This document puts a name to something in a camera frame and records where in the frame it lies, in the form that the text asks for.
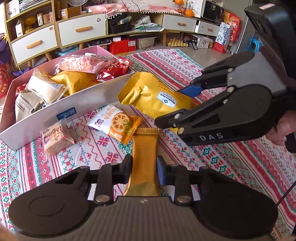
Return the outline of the person right hand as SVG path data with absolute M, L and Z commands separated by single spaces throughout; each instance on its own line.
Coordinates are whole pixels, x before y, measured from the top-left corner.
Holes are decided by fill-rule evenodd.
M 287 136 L 296 130 L 296 112 L 295 110 L 287 111 L 279 120 L 276 127 L 273 127 L 267 134 L 266 138 L 273 144 L 284 146 Z

